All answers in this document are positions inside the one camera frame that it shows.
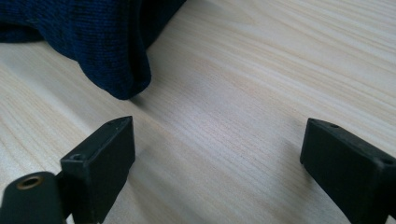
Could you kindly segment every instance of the navy knit fabric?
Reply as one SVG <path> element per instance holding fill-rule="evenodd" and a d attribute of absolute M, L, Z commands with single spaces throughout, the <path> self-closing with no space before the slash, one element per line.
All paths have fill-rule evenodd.
<path fill-rule="evenodd" d="M 186 0 L 0 0 L 0 42 L 45 39 L 114 97 L 144 90 L 146 48 Z"/>

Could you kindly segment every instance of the light wood surface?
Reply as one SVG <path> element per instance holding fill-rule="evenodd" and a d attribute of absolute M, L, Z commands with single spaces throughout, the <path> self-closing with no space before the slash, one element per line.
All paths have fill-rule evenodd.
<path fill-rule="evenodd" d="M 188 0 L 132 101 L 45 42 L 0 44 L 0 190 L 58 173 L 100 125 L 132 115 L 137 158 L 106 223 L 348 223 L 299 163 L 305 124 L 396 157 L 395 12 L 391 0 Z"/>

